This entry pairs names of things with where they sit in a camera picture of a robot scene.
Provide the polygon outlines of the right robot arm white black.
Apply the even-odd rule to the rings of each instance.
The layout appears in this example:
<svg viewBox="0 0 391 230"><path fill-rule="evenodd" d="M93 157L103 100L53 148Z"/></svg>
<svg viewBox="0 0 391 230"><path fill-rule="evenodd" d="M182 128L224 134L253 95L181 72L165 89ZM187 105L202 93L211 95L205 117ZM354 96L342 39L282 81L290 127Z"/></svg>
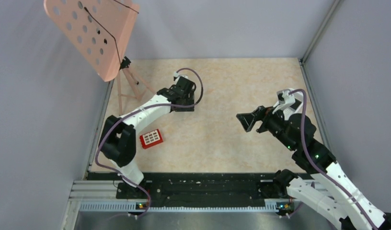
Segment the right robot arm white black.
<svg viewBox="0 0 391 230"><path fill-rule="evenodd" d="M246 132L261 121L256 131L270 132L293 152L293 161L329 192L324 195L284 169L274 178L273 191L278 197L300 200L338 230L391 230L391 213L375 207L352 183L331 151L314 138L316 126L307 116L285 116L280 110L274 113L273 107L259 106L236 117Z"/></svg>

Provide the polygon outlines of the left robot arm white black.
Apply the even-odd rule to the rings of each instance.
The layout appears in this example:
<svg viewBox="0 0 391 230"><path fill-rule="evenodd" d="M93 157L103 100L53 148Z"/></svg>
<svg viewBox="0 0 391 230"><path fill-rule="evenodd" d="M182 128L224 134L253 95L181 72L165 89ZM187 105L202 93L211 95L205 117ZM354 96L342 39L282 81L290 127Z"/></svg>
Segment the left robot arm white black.
<svg viewBox="0 0 391 230"><path fill-rule="evenodd" d="M114 170L128 184L127 190L134 198L140 198L146 192L146 185L142 182L144 175L135 161L138 134L164 115L194 107L195 90L195 83L180 75L171 87L160 89L132 112L106 119L99 151L114 165Z"/></svg>

